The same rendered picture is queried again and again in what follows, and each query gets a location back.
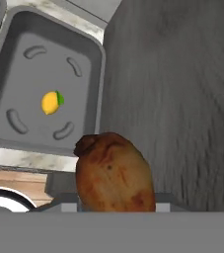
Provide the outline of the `yellow lemon with green leaf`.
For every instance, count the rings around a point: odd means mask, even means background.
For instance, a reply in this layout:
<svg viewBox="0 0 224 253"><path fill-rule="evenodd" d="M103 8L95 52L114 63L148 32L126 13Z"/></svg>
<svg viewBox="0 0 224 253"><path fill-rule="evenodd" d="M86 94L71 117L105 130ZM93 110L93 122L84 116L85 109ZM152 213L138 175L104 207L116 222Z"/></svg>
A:
<svg viewBox="0 0 224 253"><path fill-rule="evenodd" d="M58 91L46 93L41 99L41 108L46 115L54 114L64 104L64 97Z"/></svg>

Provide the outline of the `white and black round object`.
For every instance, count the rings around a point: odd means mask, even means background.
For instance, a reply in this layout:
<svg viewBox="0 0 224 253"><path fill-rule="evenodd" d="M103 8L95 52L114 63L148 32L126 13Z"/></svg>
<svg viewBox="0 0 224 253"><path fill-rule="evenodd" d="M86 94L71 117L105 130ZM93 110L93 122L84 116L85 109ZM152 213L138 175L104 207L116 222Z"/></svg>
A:
<svg viewBox="0 0 224 253"><path fill-rule="evenodd" d="M11 189L0 187L0 211L28 212L37 205L25 194Z"/></svg>

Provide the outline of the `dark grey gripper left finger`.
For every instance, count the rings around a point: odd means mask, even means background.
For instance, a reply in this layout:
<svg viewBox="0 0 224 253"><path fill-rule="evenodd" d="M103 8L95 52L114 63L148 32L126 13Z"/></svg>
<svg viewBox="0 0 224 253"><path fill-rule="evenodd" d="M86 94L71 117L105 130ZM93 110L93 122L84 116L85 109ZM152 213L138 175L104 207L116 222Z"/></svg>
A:
<svg viewBox="0 0 224 253"><path fill-rule="evenodd" d="M34 208L33 211L77 212L79 198L76 193L63 193L50 203Z"/></svg>

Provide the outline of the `brown roasted chicken drumstick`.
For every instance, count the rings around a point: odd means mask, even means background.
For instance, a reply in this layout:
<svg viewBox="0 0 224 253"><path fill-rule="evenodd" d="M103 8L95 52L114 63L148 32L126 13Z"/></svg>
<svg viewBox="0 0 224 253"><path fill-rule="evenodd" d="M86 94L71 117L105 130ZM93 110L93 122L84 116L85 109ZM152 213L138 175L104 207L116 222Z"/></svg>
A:
<svg viewBox="0 0 224 253"><path fill-rule="evenodd" d="M128 139L115 132L84 135L74 154L77 193L87 210L156 210L150 166Z"/></svg>

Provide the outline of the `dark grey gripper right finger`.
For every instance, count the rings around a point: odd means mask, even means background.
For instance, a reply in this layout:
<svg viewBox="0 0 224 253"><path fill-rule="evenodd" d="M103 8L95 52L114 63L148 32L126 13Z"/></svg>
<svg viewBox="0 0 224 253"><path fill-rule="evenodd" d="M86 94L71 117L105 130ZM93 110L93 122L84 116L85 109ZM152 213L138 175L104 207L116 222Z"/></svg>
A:
<svg viewBox="0 0 224 253"><path fill-rule="evenodd" d="M171 193L156 193L156 212L184 212L189 208L181 204Z"/></svg>

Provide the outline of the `grey square tupperware container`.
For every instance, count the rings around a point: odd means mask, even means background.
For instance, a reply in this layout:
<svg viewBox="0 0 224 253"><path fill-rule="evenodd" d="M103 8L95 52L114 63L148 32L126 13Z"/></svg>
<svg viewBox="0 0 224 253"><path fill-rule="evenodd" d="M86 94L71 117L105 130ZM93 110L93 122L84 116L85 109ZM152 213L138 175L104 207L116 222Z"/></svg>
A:
<svg viewBox="0 0 224 253"><path fill-rule="evenodd" d="M0 34L0 147L71 156L99 131L104 48L92 36L29 6L12 8ZM58 91L52 115L42 97Z"/></svg>

